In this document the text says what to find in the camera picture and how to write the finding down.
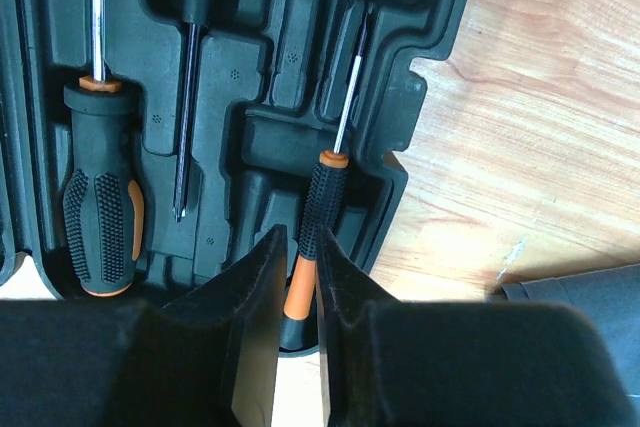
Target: screwdriver shaft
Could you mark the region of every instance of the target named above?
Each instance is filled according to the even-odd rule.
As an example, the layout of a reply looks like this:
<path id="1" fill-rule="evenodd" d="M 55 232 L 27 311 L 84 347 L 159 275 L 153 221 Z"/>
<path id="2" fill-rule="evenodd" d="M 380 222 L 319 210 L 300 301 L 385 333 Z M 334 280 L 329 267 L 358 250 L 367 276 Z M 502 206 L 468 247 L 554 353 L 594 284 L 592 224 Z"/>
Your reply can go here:
<path id="1" fill-rule="evenodd" d="M 347 130 L 347 123 L 349 121 L 349 115 L 351 114 L 351 107 L 353 106 L 353 98 L 358 87 L 358 80 L 360 79 L 360 72 L 362 70 L 362 59 L 364 57 L 364 49 L 367 44 L 367 37 L 369 36 L 369 13 L 365 9 L 362 17 L 362 23 L 358 30 L 356 54 L 353 59 L 353 65 L 351 67 L 351 73 L 349 75 L 349 83 L 347 85 L 347 95 L 344 98 L 344 104 L 342 106 L 342 115 L 340 116 L 340 125 L 338 126 L 338 133 L 336 135 L 336 143 L 333 146 L 333 151 L 336 154 L 340 153 L 342 148 L 342 141 L 344 140 L 344 134 Z"/>
<path id="2" fill-rule="evenodd" d="M 180 137 L 178 139 L 178 162 L 176 183 L 173 192 L 173 215 L 177 222 L 185 215 L 189 167 L 191 165 L 192 118 L 196 99 L 198 64 L 200 62 L 200 34 L 202 27 L 189 24 L 185 70 L 182 77 L 182 106 L 180 110 Z"/>
<path id="3" fill-rule="evenodd" d="M 104 0 L 91 0 L 92 74 L 98 82 L 107 80 L 104 61 Z"/>

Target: phillips screwdriver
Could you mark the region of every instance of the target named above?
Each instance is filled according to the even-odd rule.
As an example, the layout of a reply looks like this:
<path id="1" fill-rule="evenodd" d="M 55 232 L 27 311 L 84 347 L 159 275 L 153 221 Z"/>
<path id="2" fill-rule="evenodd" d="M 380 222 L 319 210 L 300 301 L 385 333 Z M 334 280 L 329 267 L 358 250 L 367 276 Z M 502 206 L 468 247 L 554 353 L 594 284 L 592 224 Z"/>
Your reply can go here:
<path id="1" fill-rule="evenodd" d="M 131 169 L 136 99 L 108 79 L 104 0 L 91 0 L 92 75 L 64 88 L 71 109 L 74 171 L 63 211 L 71 261 L 82 288 L 97 297 L 124 292 L 140 255 L 144 200 Z"/>
<path id="2" fill-rule="evenodd" d="M 316 284 L 316 236 L 321 228 L 333 229 L 338 220 L 349 165 L 349 157 L 340 150 L 362 70 L 370 16 L 365 9 L 333 150 L 325 150 L 320 154 L 311 178 L 302 215 L 298 257 L 284 305 L 284 313 L 291 320 L 305 320 L 309 316 Z"/>
<path id="3" fill-rule="evenodd" d="M 177 222 L 180 222 L 186 212 L 191 166 L 193 111 L 198 84 L 198 64 L 200 62 L 200 38 L 208 25 L 210 2 L 211 0 L 183 0 L 182 20 L 188 25 L 188 32 L 187 48 L 182 64 L 178 159 L 173 190 L 173 215 Z"/>

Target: orange handle accent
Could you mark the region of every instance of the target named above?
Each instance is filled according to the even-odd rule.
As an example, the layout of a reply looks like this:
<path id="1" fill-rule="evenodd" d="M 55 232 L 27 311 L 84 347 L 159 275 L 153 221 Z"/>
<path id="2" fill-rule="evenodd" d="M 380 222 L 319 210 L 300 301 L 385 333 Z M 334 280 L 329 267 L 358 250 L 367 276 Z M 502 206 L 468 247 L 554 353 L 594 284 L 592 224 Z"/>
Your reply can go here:
<path id="1" fill-rule="evenodd" d="M 82 288 L 89 295 L 93 295 L 94 297 L 106 298 L 106 297 L 115 297 L 116 295 L 120 295 L 122 292 L 127 290 L 129 287 L 131 287 L 131 284 L 127 285 L 126 287 L 123 287 L 120 290 L 116 290 L 115 292 L 105 292 L 103 294 L 99 294 L 97 292 L 91 292 L 90 290 L 87 290 L 84 287 L 82 287 Z"/>
<path id="2" fill-rule="evenodd" d="M 333 150 L 325 150 L 320 154 L 320 163 L 334 169 L 346 169 L 349 165 L 349 157 L 345 154 L 336 154 Z"/>
<path id="3" fill-rule="evenodd" d="M 122 82 L 115 79 L 105 80 L 104 82 L 98 82 L 90 75 L 80 77 L 78 81 L 80 87 L 84 90 L 90 90 L 91 92 L 106 92 L 109 94 L 115 94 L 122 89 Z"/>
<path id="4" fill-rule="evenodd" d="M 127 188 L 133 204 L 133 250 L 131 260 L 138 260 L 142 249 L 142 228 L 144 227 L 144 198 L 142 190 L 135 180 L 129 182 Z"/>
<path id="5" fill-rule="evenodd" d="M 289 294 L 284 304 L 285 315 L 292 320 L 304 320 L 309 317 L 315 287 L 316 261 L 298 255 Z"/>

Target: screwdriver handle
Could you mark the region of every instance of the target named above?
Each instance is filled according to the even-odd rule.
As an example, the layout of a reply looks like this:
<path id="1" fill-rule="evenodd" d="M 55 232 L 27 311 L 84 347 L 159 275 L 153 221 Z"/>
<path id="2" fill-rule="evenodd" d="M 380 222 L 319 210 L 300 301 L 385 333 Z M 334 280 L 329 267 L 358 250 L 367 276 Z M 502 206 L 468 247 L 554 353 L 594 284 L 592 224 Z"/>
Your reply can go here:
<path id="1" fill-rule="evenodd" d="M 309 316 L 316 284 L 316 237 L 321 228 L 333 229 L 338 220 L 348 165 L 345 154 L 326 150 L 313 171 L 302 215 L 298 258 L 284 304 L 284 313 L 292 320 Z"/>
<path id="2" fill-rule="evenodd" d="M 67 85 L 74 172 L 63 197 L 71 260 L 84 290 L 110 297 L 133 282 L 144 200 L 131 169 L 135 102 L 118 81 Z"/>

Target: tool case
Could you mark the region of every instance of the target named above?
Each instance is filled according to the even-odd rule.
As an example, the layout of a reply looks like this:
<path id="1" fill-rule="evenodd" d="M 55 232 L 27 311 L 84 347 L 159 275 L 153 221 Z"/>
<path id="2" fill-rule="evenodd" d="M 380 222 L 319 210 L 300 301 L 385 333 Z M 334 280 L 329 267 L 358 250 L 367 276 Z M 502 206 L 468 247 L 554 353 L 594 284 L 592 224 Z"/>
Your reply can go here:
<path id="1" fill-rule="evenodd" d="M 164 305 L 246 255 L 275 224 L 287 227 L 290 279 L 309 179 L 335 138 L 366 8 L 375 23 L 347 126 L 351 161 L 334 231 L 369 273 L 407 183 L 394 152 L 408 147 L 427 92 L 412 60 L 450 54 L 465 3 L 211 0 L 178 223 L 171 207 L 185 43 L 180 0 L 105 0 L 107 65 L 138 99 L 132 162 L 145 206 L 136 279 L 123 296 Z M 63 216 L 73 172 L 63 91 L 88 71 L 90 22 L 89 0 L 0 0 L 0 282 L 25 251 L 51 292 L 67 299 L 87 294 Z M 81 138 L 90 145 L 99 136 Z M 283 340 L 283 354 L 317 346 L 315 314 L 307 324 L 299 338 Z"/>

